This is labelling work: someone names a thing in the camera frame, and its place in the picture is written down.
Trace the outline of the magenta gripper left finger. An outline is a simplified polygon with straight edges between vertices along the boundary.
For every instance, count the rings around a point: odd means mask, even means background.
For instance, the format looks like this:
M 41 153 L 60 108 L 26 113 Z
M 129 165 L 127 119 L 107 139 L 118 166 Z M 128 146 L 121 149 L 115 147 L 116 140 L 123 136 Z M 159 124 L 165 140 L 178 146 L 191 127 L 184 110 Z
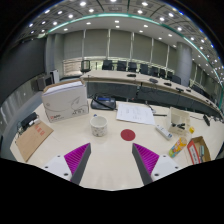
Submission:
M 79 185 L 90 154 L 91 144 L 87 143 L 70 151 L 66 155 L 55 156 L 43 166 L 43 169 Z

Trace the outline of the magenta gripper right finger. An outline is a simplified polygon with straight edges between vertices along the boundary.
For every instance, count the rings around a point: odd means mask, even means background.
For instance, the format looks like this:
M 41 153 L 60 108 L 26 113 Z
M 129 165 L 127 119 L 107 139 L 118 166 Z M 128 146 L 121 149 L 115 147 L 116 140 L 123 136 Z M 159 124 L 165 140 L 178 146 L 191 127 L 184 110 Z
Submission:
M 158 155 L 139 144 L 132 145 L 132 154 L 144 185 L 180 170 L 180 166 L 168 155 Z

